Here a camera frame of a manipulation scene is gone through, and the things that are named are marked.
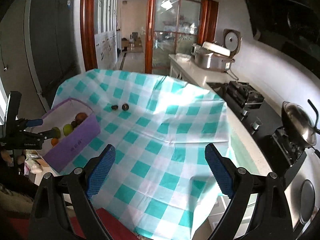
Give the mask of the person's left hand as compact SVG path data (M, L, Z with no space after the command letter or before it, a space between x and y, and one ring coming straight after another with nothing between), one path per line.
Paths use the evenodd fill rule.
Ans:
M1 157L4 161L8 163L8 165L14 165L16 163L17 165L21 165L25 162L25 156L19 155L15 161L13 161L13 158L10 156L9 152L7 151L1 151Z

